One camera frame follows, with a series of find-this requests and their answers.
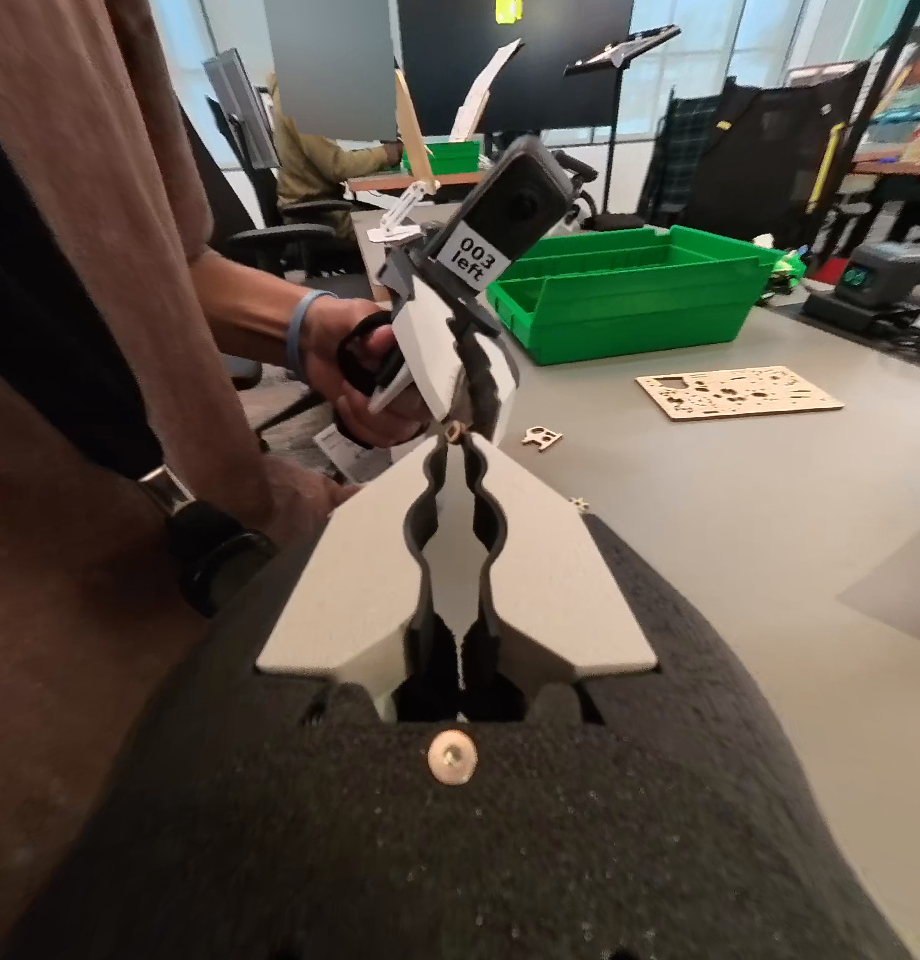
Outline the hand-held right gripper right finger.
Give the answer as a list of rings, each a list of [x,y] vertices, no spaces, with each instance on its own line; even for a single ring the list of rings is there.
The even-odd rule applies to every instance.
[[[478,435],[463,442],[487,552],[463,648],[468,687],[572,685],[658,666],[576,505]]]

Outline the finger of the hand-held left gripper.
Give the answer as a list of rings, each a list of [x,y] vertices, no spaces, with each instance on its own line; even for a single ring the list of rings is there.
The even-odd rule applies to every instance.
[[[453,314],[432,289],[415,289],[394,320],[394,340],[411,382],[394,398],[394,414],[419,424],[472,424],[466,372],[449,328]]]
[[[507,433],[519,384],[519,372],[502,335],[467,330],[456,343],[461,373],[449,418],[491,445]]]

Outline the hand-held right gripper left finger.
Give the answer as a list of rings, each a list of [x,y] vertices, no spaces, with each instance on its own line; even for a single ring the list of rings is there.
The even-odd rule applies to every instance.
[[[375,702],[405,681],[422,585],[406,521],[435,493],[428,462],[443,448],[441,438],[424,440],[333,511],[257,657],[259,672],[357,685]]]

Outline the person's right forearm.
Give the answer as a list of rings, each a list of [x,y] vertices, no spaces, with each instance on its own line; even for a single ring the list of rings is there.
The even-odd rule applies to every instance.
[[[0,944],[203,630],[151,500],[0,378]]]

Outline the person's left forearm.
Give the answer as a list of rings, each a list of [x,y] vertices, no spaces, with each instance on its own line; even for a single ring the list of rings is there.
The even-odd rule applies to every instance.
[[[287,334],[309,290],[230,261],[213,250],[189,265],[190,280],[220,354],[289,369]]]

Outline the person's left hand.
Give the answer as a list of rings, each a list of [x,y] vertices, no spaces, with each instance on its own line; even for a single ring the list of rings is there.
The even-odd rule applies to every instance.
[[[370,412],[369,399],[346,381],[336,362],[340,343],[361,321],[378,312],[378,305],[366,299],[319,297],[307,311],[298,344],[308,385],[329,402],[346,435],[388,450],[427,430],[427,408],[409,389],[389,407]]]

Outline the person's right hand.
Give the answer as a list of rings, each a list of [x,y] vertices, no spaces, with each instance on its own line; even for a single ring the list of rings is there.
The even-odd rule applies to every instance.
[[[262,460],[273,502],[272,518],[264,530],[277,546],[309,540],[334,510],[361,489],[273,454]]]

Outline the small green plastic bin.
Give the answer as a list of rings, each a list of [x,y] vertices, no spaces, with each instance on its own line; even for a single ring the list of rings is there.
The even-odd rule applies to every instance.
[[[443,141],[427,144],[426,156],[436,178],[476,173],[480,169],[482,141]]]

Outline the wooden stick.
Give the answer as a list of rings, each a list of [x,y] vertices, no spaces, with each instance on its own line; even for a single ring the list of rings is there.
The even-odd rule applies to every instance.
[[[394,70],[394,87],[397,130],[411,175],[424,188],[427,196],[434,196],[440,184],[432,170],[405,75],[399,67]]]

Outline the white paper tag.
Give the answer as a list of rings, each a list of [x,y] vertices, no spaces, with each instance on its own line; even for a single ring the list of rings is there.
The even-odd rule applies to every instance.
[[[336,423],[323,428],[313,441],[346,483],[361,486],[370,482],[373,476],[372,447],[361,446],[347,438]]]

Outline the blue wristband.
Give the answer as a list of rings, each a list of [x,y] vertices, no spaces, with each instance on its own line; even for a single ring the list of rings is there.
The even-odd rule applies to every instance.
[[[289,320],[285,337],[285,369],[290,378],[309,387],[305,355],[300,346],[300,335],[310,308],[321,298],[338,299],[338,295],[324,290],[309,290],[303,295]]]

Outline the large black screen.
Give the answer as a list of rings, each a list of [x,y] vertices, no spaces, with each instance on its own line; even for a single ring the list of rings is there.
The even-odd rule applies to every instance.
[[[494,1],[400,1],[403,71],[429,137],[450,134],[468,91],[496,51],[522,47],[490,86],[478,125],[484,134],[608,126],[613,71],[575,77],[584,62],[630,30],[633,1],[524,1],[522,16],[499,23]]]

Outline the black smartwatch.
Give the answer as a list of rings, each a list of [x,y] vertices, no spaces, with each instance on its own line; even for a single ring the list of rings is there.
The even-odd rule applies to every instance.
[[[213,618],[278,554],[268,536],[195,498],[165,465],[138,485],[164,514],[180,592],[204,618]]]

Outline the large green plastic bin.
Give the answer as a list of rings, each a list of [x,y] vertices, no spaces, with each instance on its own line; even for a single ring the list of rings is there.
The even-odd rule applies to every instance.
[[[734,341],[782,251],[674,226],[542,239],[486,299],[540,367]]]

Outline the black music stand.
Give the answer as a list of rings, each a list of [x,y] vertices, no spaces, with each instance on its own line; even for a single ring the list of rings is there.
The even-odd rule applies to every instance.
[[[610,212],[610,191],[617,145],[623,78],[634,61],[658,47],[673,41],[681,33],[682,29],[677,25],[667,25],[660,28],[631,33],[625,40],[608,44],[601,53],[587,60],[577,60],[574,64],[565,66],[563,69],[563,78],[586,76],[604,71],[612,73],[613,78],[611,126],[603,198],[600,208],[597,210],[595,207],[592,207],[590,216],[582,223],[583,230],[587,232],[605,233],[609,230],[622,230],[628,227],[637,228],[642,224],[633,214],[613,214]]]

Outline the black office chair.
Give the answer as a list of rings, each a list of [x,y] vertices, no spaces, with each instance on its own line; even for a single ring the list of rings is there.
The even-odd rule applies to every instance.
[[[185,111],[181,116],[213,218],[209,246],[214,251],[282,279],[288,272],[301,271],[306,285],[315,290],[348,298],[369,294],[366,275],[346,270],[337,260],[337,238],[326,216],[346,212],[344,201],[302,203],[294,213],[295,222],[287,222],[277,206],[274,172],[255,169],[247,160],[247,180],[262,219],[256,226]]]

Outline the wooden puzzle sheet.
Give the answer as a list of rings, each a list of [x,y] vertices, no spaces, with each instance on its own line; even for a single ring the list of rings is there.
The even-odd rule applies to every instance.
[[[636,384],[677,424],[841,411],[845,404],[785,366],[642,376]]]

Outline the black fabric panel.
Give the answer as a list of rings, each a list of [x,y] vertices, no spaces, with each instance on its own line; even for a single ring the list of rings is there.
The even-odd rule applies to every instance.
[[[664,229],[802,246],[868,68],[824,64],[780,88],[729,78],[710,97],[670,97],[636,214]]]

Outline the green toy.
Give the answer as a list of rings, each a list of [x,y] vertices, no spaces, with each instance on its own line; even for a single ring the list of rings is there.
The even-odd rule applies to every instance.
[[[760,300],[765,303],[775,297],[788,297],[793,294],[805,276],[810,252],[809,245],[783,252],[773,267]]]

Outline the tilted computer monitor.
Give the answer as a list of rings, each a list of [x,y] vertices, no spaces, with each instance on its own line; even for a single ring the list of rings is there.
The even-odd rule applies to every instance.
[[[277,170],[280,161],[270,117],[239,51],[229,48],[205,60],[202,66],[222,116],[221,129],[229,134],[243,169]]]

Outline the dark grey desktop device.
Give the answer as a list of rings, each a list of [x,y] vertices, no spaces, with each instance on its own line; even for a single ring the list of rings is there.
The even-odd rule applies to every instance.
[[[909,330],[920,316],[911,295],[920,285],[920,243],[859,246],[830,292],[811,293],[804,318],[870,337]]]

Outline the person's brown shirt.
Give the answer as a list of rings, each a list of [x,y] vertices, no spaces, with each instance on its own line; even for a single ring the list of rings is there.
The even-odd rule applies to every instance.
[[[134,374],[167,464],[265,524],[271,482],[195,293],[212,220],[148,2],[0,1],[0,142]]]

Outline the storage shelf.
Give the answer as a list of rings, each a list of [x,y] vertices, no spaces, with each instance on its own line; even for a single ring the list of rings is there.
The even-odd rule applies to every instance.
[[[846,192],[859,196],[863,212],[838,248],[841,258],[874,239],[876,220],[889,211],[894,219],[883,238],[920,243],[920,22],[908,44],[914,51],[889,82],[852,162],[850,175],[863,185]]]

